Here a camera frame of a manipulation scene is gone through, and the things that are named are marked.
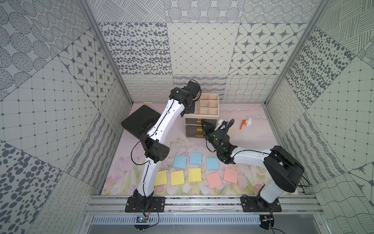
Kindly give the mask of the beige desktop drawer organizer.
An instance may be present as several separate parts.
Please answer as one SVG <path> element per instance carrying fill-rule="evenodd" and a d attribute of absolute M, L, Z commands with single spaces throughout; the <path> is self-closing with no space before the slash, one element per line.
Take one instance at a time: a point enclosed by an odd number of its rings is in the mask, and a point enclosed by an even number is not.
<path fill-rule="evenodd" d="M 194 113 L 185 114 L 186 118 L 215 119 L 219 120 L 219 95 L 213 93 L 202 93 L 200 99 L 195 103 Z"/>

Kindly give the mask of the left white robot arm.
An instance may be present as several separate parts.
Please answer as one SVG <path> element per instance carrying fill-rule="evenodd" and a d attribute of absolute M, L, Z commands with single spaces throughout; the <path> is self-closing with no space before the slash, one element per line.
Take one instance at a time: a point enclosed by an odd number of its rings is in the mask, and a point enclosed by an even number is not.
<path fill-rule="evenodd" d="M 160 162 L 166 159 L 170 151 L 169 147 L 165 144 L 167 135 L 177 117 L 198 100 L 200 94 L 201 88 L 195 85 L 172 89 L 167 106 L 161 114 L 160 119 L 140 140 L 147 160 L 141 182 L 134 191 L 133 198 L 136 204 L 141 206 L 143 210 L 147 210 L 151 206 L 154 183 Z"/>

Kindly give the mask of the pink sticky pad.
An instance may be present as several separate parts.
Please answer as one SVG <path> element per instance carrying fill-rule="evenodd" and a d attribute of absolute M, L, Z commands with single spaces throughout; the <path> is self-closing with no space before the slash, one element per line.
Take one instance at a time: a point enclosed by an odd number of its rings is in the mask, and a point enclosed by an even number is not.
<path fill-rule="evenodd" d="M 218 172 L 206 175 L 206 180 L 210 189 L 214 189 L 223 185 Z"/>
<path fill-rule="evenodd" d="M 224 178 L 223 178 L 223 180 L 226 181 L 226 182 L 230 182 L 230 183 L 236 184 L 237 181 L 238 181 L 238 171 L 226 167 L 225 171 L 224 171 Z"/>

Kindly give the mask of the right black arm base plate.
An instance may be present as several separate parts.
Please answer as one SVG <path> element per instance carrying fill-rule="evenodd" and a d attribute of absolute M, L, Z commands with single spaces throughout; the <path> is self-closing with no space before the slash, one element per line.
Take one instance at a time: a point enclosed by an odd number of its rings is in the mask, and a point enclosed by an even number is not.
<path fill-rule="evenodd" d="M 241 206 L 245 213 L 280 213 L 282 208 L 279 200 L 276 199 L 273 203 L 267 203 L 261 197 L 250 197 L 242 195 L 240 197 Z"/>

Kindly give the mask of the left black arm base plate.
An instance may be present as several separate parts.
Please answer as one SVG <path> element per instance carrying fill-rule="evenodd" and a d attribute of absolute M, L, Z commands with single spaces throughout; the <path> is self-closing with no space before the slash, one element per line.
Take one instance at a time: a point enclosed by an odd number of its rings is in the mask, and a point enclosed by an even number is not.
<path fill-rule="evenodd" d="M 162 213 L 165 208 L 165 197 L 152 197 L 151 199 L 135 198 L 131 196 L 127 199 L 126 213 Z"/>

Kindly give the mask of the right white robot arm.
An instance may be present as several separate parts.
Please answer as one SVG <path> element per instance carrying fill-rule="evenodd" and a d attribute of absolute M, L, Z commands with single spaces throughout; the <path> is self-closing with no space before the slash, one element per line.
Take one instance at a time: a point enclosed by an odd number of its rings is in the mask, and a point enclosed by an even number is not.
<path fill-rule="evenodd" d="M 270 176 L 269 183 L 264 185 L 256 200 L 264 205 L 273 204 L 285 192 L 294 193 L 301 178 L 304 167 L 281 146 L 268 150 L 244 149 L 230 143 L 228 131 L 235 120 L 221 120 L 215 126 L 206 120 L 201 121 L 205 140 L 214 148 L 217 158 L 224 164 L 247 164 L 265 168 Z"/>

